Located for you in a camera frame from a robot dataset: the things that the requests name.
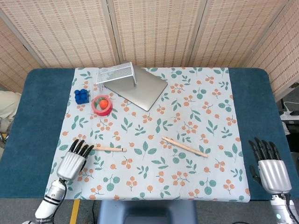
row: blue table mat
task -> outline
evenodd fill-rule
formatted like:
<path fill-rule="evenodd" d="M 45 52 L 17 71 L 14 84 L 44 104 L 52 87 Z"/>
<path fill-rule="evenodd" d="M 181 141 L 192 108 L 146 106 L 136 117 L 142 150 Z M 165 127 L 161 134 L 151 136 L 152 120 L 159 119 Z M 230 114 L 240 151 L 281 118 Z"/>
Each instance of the blue table mat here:
<path fill-rule="evenodd" d="M 299 178 L 267 73 L 261 69 L 233 68 L 229 74 L 251 199 L 271 199 L 249 172 L 249 165 L 257 171 L 248 143 L 254 137 L 277 145 L 292 183 L 292 198 L 299 198 Z M 0 161 L 0 198 L 44 196 L 73 76 L 74 69 L 36 69 L 28 74 Z"/>

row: silver laptop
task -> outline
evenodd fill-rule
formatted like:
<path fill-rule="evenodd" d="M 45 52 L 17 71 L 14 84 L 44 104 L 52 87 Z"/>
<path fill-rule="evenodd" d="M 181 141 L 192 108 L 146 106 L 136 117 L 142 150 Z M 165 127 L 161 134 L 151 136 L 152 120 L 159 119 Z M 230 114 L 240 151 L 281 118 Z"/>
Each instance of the silver laptop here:
<path fill-rule="evenodd" d="M 136 65 L 133 67 L 137 80 L 136 86 L 132 77 L 106 82 L 104 86 L 145 111 L 149 111 L 168 83 Z"/>

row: robotic hand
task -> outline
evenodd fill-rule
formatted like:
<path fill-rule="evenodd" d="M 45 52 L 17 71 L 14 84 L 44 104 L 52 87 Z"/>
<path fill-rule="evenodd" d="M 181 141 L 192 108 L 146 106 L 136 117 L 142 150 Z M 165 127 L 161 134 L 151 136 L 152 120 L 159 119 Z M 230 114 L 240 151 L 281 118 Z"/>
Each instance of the robotic hand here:
<path fill-rule="evenodd" d="M 79 171 L 82 170 L 86 164 L 86 159 L 94 145 L 91 145 L 90 147 L 84 145 L 82 147 L 84 140 L 80 141 L 77 145 L 78 141 L 78 139 L 75 140 L 69 151 L 65 154 L 57 169 L 57 176 L 59 179 L 53 181 L 48 193 L 36 210 L 37 224 L 54 224 L 55 213 L 66 195 L 67 187 L 65 183 L 75 179 Z M 30 221 L 24 222 L 23 224 L 29 223 L 34 224 Z"/>
<path fill-rule="evenodd" d="M 253 166 L 250 166 L 250 172 L 255 181 L 272 194 L 271 205 L 276 215 L 277 224 L 299 224 L 298 214 L 292 200 L 290 200 L 290 190 L 292 189 L 289 175 L 285 163 L 280 159 L 279 152 L 273 142 L 262 142 L 255 138 L 254 142 L 249 141 L 256 160 L 260 177 L 256 174 Z"/>

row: blue toy block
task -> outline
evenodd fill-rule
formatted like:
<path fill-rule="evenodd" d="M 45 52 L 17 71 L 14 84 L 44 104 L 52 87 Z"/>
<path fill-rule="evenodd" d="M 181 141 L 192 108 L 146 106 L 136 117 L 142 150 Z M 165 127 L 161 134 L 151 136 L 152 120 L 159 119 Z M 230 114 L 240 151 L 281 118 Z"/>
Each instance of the blue toy block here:
<path fill-rule="evenodd" d="M 75 100 L 77 104 L 89 103 L 88 92 L 85 89 L 75 90 Z"/>

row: wooden chopstick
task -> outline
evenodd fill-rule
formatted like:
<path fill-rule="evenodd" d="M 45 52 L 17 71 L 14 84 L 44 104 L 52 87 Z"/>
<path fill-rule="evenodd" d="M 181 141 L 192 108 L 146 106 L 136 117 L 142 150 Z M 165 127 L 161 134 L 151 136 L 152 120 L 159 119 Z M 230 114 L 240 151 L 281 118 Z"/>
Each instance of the wooden chopstick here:
<path fill-rule="evenodd" d="M 93 147 L 94 150 L 98 151 L 114 151 L 114 152 L 126 152 L 126 148 L 110 148 L 110 147 Z"/>
<path fill-rule="evenodd" d="M 185 150 L 187 150 L 187 151 L 189 151 L 189 152 L 195 153 L 195 154 L 197 154 L 197 155 L 201 155 L 201 156 L 206 157 L 206 158 L 208 157 L 208 155 L 205 154 L 205 153 L 202 153 L 202 152 L 200 152 L 200 151 L 198 151 L 198 150 L 195 150 L 195 149 L 193 149 L 193 148 L 190 148 L 190 147 L 188 147 L 188 146 L 185 146 L 185 145 L 183 145 L 183 144 L 181 144 L 181 143 L 179 143 L 179 142 L 176 142 L 176 141 L 171 140 L 171 139 L 169 139 L 169 138 L 166 138 L 166 137 L 164 137 L 164 136 L 162 136 L 162 139 L 165 140 L 165 141 L 167 141 L 167 142 L 169 142 L 169 143 L 171 143 L 171 144 L 173 144 L 173 145 L 175 145 L 175 146 L 178 146 L 178 147 L 180 147 L 180 148 L 183 148 L 183 149 L 185 149 Z"/>

